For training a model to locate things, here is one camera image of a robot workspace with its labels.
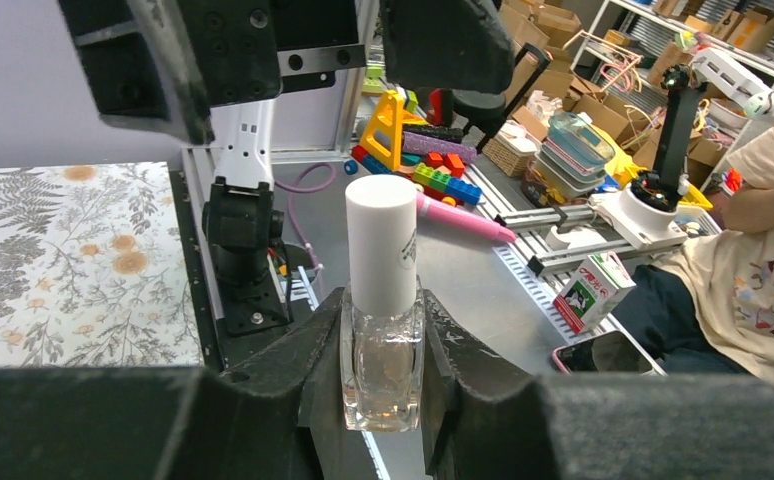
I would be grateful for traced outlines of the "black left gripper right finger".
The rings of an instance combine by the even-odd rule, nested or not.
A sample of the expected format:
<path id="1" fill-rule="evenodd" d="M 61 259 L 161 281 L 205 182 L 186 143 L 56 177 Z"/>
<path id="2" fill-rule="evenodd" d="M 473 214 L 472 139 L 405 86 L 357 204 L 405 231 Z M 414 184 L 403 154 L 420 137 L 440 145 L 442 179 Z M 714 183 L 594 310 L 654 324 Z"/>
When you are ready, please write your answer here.
<path id="1" fill-rule="evenodd" d="M 437 479 L 774 479 L 774 388 L 740 375 L 533 376 L 424 295 Z"/>

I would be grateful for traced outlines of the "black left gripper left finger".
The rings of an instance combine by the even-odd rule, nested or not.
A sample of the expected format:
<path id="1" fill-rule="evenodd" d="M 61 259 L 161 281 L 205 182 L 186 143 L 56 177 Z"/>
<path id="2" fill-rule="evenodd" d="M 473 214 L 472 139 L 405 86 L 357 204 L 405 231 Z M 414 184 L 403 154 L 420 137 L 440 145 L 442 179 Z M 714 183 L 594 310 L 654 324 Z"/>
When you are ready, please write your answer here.
<path id="1" fill-rule="evenodd" d="M 301 417 L 343 292 L 224 372 L 0 368 L 0 479 L 320 479 Z"/>

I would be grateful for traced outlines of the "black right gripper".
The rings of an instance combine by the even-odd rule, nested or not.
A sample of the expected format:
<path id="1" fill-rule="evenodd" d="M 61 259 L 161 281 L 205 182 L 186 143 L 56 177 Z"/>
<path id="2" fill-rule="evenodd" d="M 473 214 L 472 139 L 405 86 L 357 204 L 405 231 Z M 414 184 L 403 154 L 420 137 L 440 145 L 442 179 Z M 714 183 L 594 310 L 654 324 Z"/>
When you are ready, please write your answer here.
<path id="1" fill-rule="evenodd" d="M 515 53 L 488 0 L 380 3 L 386 79 L 499 94 Z M 58 7 L 101 121 L 191 145 L 210 104 L 328 88 L 366 64 L 353 1 L 72 1 Z"/>

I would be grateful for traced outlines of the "clear nail polish bottle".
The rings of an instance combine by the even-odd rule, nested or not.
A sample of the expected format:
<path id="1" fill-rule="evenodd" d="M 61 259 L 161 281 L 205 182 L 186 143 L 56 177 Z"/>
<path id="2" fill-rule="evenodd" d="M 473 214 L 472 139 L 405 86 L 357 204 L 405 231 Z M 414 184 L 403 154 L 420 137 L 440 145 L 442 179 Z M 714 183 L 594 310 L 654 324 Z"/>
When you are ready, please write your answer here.
<path id="1" fill-rule="evenodd" d="M 426 313 L 422 285 L 411 307 L 394 316 L 373 316 L 343 292 L 339 372 L 346 428 L 395 433 L 420 425 Z"/>

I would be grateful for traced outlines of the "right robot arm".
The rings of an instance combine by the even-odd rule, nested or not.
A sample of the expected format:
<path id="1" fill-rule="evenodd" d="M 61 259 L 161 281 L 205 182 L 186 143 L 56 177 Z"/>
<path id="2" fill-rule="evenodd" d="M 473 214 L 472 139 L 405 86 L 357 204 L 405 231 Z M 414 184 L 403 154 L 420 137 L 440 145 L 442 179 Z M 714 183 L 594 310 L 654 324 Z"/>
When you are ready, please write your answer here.
<path id="1" fill-rule="evenodd" d="M 330 87 L 366 63 L 356 1 L 63 1 L 101 120 L 207 146 L 211 111 L 237 105 L 204 189 L 200 228 L 231 336 L 286 325 L 268 254 L 283 247 L 270 160 L 275 99 Z"/>

